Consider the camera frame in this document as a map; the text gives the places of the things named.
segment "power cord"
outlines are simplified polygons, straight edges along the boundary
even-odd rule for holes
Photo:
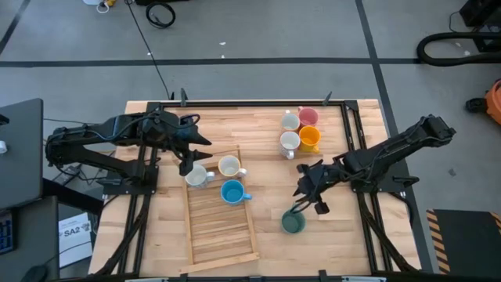
[[[172,15],[172,20],[168,23],[162,23],[157,16],[155,16],[154,13],[150,13],[150,10],[155,7],[155,6],[162,6],[164,7],[165,9],[167,9],[167,11],[169,11]],[[174,12],[174,9],[167,3],[163,3],[163,2],[153,2],[151,4],[149,4],[147,7],[146,7],[146,18],[148,20],[148,23],[151,24],[152,27],[156,27],[156,28],[159,28],[159,29],[164,29],[164,28],[167,28],[167,27],[170,27],[174,22],[175,22],[175,12]]]
[[[452,16],[454,16],[457,13],[460,13],[460,11],[455,11],[454,13],[451,13],[449,15],[449,30],[452,31],[452,32],[458,32],[458,31],[455,31],[455,30],[452,29]]]
[[[44,121],[68,122],[68,123],[76,123],[76,124],[79,124],[79,125],[98,125],[96,123],[91,123],[91,122],[65,121],[65,120],[59,120],[59,119],[55,119],[55,118],[44,118]]]
[[[84,242],[84,243],[81,243],[81,244],[74,245],[73,247],[69,247],[68,249],[66,249],[64,251],[61,251],[59,254],[54,255],[53,257],[49,258],[46,262],[44,262],[43,266],[46,265],[47,263],[49,263],[50,261],[52,261],[53,259],[57,258],[58,256],[62,255],[63,253],[65,253],[65,252],[67,252],[69,250],[72,250],[74,248],[80,247],[82,245],[89,244],[89,243],[91,243],[91,241],[87,241],[87,242]]]
[[[151,52],[151,48],[148,45],[148,42],[146,41],[146,39],[144,37],[144,34],[141,31],[141,27],[139,27],[139,24],[138,24],[137,19],[135,18],[134,12],[132,12],[131,4],[134,1],[128,1],[128,0],[124,0],[124,1],[125,1],[125,4],[127,4],[127,6],[128,6],[128,10],[131,11],[132,19],[134,19],[134,23],[135,23],[136,27],[138,28],[139,33],[141,34],[142,40],[144,41],[144,45],[148,49],[148,53],[151,56],[151,60],[153,61],[153,65],[155,66],[155,69],[157,70],[158,77],[160,78],[160,80],[162,81],[162,85],[164,86],[165,93],[167,94],[167,99],[169,99],[169,97],[171,96],[171,94],[170,94],[169,90],[167,89],[167,86],[165,85],[165,81],[164,81],[164,78],[162,77],[162,74],[158,70],[157,61],[155,60],[155,56],[153,55],[153,52]]]

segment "wooden slat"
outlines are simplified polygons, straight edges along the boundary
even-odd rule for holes
[[[238,146],[238,159],[240,160],[242,167],[244,167],[242,162],[242,156],[240,153],[240,145]],[[247,182],[245,181],[245,178],[242,179],[242,184],[244,187],[247,187]],[[247,222],[249,223],[250,244],[252,246],[252,252],[256,253],[258,252],[258,243],[256,243],[256,233],[254,232],[254,224],[252,223],[251,207],[248,201],[245,201],[244,204],[245,204],[245,213],[247,216]]]
[[[195,263],[201,262],[210,262],[215,259],[225,259],[229,257],[233,257],[236,255],[246,255],[252,253],[251,244],[247,244],[246,246],[229,246],[228,248],[220,248],[217,251],[206,252],[202,254],[195,255]]]
[[[225,219],[225,220],[216,220],[210,221],[206,223],[200,224],[192,224],[191,230],[192,233],[198,233],[200,231],[212,230],[226,226],[232,226],[235,224],[247,223],[247,219],[243,219],[242,217],[233,218],[233,219]]]
[[[217,207],[198,208],[197,210],[191,210],[189,213],[189,217],[193,219],[205,215],[214,215],[223,212],[235,211],[238,209],[243,209],[243,208],[232,207],[229,204],[219,205]]]
[[[248,255],[241,255],[241,256],[236,256],[232,258],[222,258],[216,261],[212,262],[204,262],[204,263],[198,263],[196,265],[192,266],[185,266],[182,267],[179,270],[179,273],[192,273],[196,271],[201,271],[201,270],[206,270],[206,269],[213,269],[216,267],[223,267],[223,266],[231,266],[233,264],[237,263],[242,263],[242,262],[250,262],[253,260],[259,259],[259,254],[257,253],[252,253]]]
[[[192,233],[193,233],[193,236],[197,236],[197,235],[204,235],[204,234],[213,234],[216,232],[221,232],[221,231],[226,231],[226,230],[234,230],[235,228],[248,229],[249,227],[248,227],[248,223],[246,221],[246,222],[242,222],[242,223],[236,223],[236,224],[232,224],[232,225],[224,225],[221,227],[210,228],[210,229],[200,230],[200,231],[196,231],[196,232],[192,231]]]
[[[197,218],[193,218],[191,220],[191,224],[201,224],[206,222],[220,221],[220,220],[228,220],[234,218],[241,218],[245,215],[245,210],[243,208],[237,209],[235,211],[228,211],[223,213],[218,213],[215,215],[205,215]]]
[[[200,238],[200,239],[193,239],[192,246],[199,247],[199,246],[204,246],[207,244],[224,242],[226,240],[242,239],[242,238],[248,238],[248,237],[249,237],[249,230],[238,230],[236,232],[226,233],[226,234],[219,235],[216,237],[206,237],[206,238]]]
[[[182,195],[183,195],[183,200],[185,203],[185,227],[186,227],[186,245],[188,249],[188,260],[189,264],[193,264],[193,248],[191,245],[192,242],[192,237],[191,237],[191,223],[189,220],[189,205],[188,205],[188,191],[186,189],[186,183],[183,183],[182,185]]]
[[[204,254],[212,251],[219,251],[222,249],[234,248],[234,247],[249,247],[251,242],[248,238],[225,240],[223,242],[218,242],[214,244],[199,246],[193,248],[193,253],[195,255]]]
[[[227,228],[224,229],[219,229],[219,230],[210,230],[210,232],[206,231],[204,233],[198,233],[197,235],[192,235],[192,240],[198,240],[198,239],[209,239],[209,238],[215,238],[215,237],[221,237],[221,236],[227,236],[232,233],[240,232],[240,231],[248,231],[249,226],[245,223],[242,225],[234,225],[234,226],[228,226]]]

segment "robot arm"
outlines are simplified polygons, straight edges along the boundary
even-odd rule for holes
[[[45,155],[49,165],[57,168],[79,162],[116,172],[127,179],[141,179],[143,160],[122,161],[84,148],[84,145],[112,143],[116,146],[151,146],[170,150],[181,160],[179,174],[187,175],[193,162],[212,155],[189,150],[190,143],[211,145],[198,133],[196,123],[200,115],[178,117],[167,111],[122,114],[100,125],[82,125],[77,128],[57,128],[48,137]]]
[[[323,164],[323,160],[312,166],[300,164],[297,170],[304,176],[297,181],[294,196],[300,193],[304,196],[297,200],[295,211],[299,212],[299,209],[303,210],[310,204],[316,203],[316,212],[320,215],[326,214],[329,208],[320,196],[325,190],[340,182],[377,186],[391,165],[423,147],[449,144],[454,134],[456,134],[454,128],[447,126],[440,117],[429,115],[422,117],[404,132],[376,146],[335,157],[333,164]]]

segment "concrete floor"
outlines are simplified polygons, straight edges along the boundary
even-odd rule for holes
[[[422,115],[442,116],[458,132],[454,140],[448,146],[422,150],[407,158],[411,175],[421,178],[414,192],[421,224],[427,227],[427,208],[501,212],[501,174],[497,168],[501,131],[487,117],[463,109],[466,100],[482,96],[490,88],[501,67],[380,65],[384,62],[377,58],[415,58],[419,40],[448,31],[449,14],[464,2],[190,0],[172,4],[178,18],[167,30],[151,27],[144,7],[132,7],[156,59],[179,60],[166,61],[160,67],[169,90],[178,92],[183,87],[190,99],[323,98],[333,91],[332,98],[380,99],[388,125],[396,122],[399,131]],[[101,122],[121,114],[128,100],[166,99],[154,67],[137,66],[150,56],[122,1],[104,15],[80,0],[1,1],[0,38],[21,6],[26,10],[12,36],[6,44],[2,44],[5,40],[0,43],[0,106],[40,97],[45,101],[46,118]],[[368,28],[362,25],[361,15],[366,16]],[[457,15],[452,25],[466,30]],[[372,34],[375,52],[367,47],[364,28]],[[435,43],[429,50],[436,56],[476,53],[468,41]],[[199,59],[221,59],[223,55],[226,59],[310,60],[197,65],[202,62]],[[315,58],[360,60],[313,63]],[[99,60],[123,60],[123,66],[96,66]],[[27,61],[37,63],[23,67]],[[374,73],[379,67],[382,77]],[[380,91],[382,84],[387,93]],[[45,136],[61,125],[65,124],[44,122]],[[455,176],[448,173],[450,169]],[[88,175],[95,171],[85,168]],[[54,175],[55,170],[44,167],[46,178]],[[90,189],[80,182],[71,187]],[[424,234],[426,244],[418,244],[432,252],[427,228]],[[62,276],[83,276],[87,267],[88,261],[80,262],[64,269]],[[438,271],[435,258],[431,258],[431,268]]]

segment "mug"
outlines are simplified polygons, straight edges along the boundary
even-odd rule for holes
[[[185,181],[191,187],[205,188],[210,181],[214,180],[214,177],[215,173],[207,172],[203,166],[195,164],[193,170],[185,176]]]
[[[299,117],[292,114],[290,110],[286,110],[285,114],[282,116],[282,121],[280,122],[280,128],[282,131],[296,131],[299,128]]]
[[[320,153],[320,131],[318,128],[307,125],[299,131],[299,138],[301,138],[301,145],[299,150],[310,153]]]
[[[240,161],[235,156],[224,156],[218,163],[219,172],[226,177],[244,177],[247,170],[240,167]]]
[[[221,186],[221,198],[228,204],[239,204],[243,200],[252,200],[252,196],[245,194],[243,184],[235,179],[224,182]]]
[[[297,150],[301,139],[296,132],[284,132],[280,136],[280,153],[289,160],[294,158],[294,151]]]
[[[306,125],[315,126],[319,122],[319,112],[311,107],[298,107],[299,110],[299,121],[301,122],[301,127]]]
[[[293,213],[291,210],[286,211],[282,215],[282,230],[288,234],[300,233],[305,229],[306,218],[305,216],[298,212]]]

